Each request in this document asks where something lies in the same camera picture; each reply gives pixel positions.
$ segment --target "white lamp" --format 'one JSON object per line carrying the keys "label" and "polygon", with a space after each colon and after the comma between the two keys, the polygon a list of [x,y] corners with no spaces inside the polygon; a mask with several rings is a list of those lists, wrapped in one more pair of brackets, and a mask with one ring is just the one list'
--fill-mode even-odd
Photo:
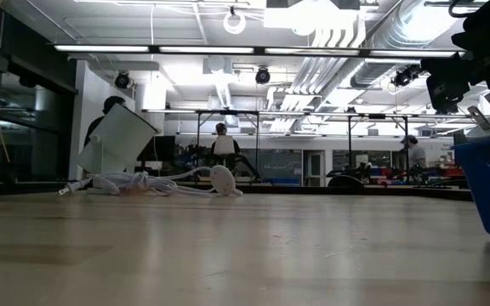
{"label": "white lamp", "polygon": [[121,173],[155,134],[155,128],[121,105],[113,105],[90,135],[78,164],[92,174]]}

